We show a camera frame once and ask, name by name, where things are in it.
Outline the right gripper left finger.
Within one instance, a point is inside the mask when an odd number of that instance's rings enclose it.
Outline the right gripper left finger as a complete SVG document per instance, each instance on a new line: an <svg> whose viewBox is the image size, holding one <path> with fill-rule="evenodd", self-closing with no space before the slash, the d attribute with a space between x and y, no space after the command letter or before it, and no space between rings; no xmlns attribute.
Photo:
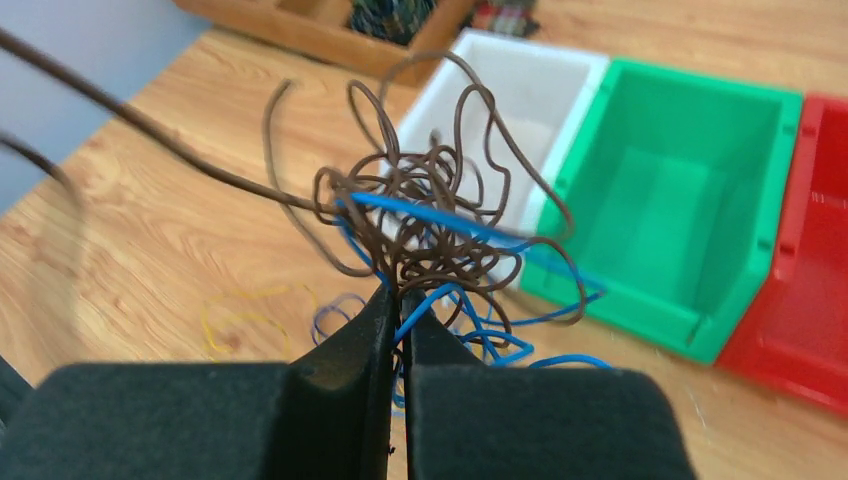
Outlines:
<svg viewBox="0 0 848 480"><path fill-rule="evenodd" d="M5 479L383 479L398 306L292 363L77 363L24 401Z"/></svg>

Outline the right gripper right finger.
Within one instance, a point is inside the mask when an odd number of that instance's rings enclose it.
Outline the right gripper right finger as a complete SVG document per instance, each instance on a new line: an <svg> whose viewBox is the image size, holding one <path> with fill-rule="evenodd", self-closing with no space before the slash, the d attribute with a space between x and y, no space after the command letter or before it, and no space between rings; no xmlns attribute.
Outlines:
<svg viewBox="0 0 848 480"><path fill-rule="evenodd" d="M403 341L412 479L692 479L670 402L629 369L487 366L425 311Z"/></svg>

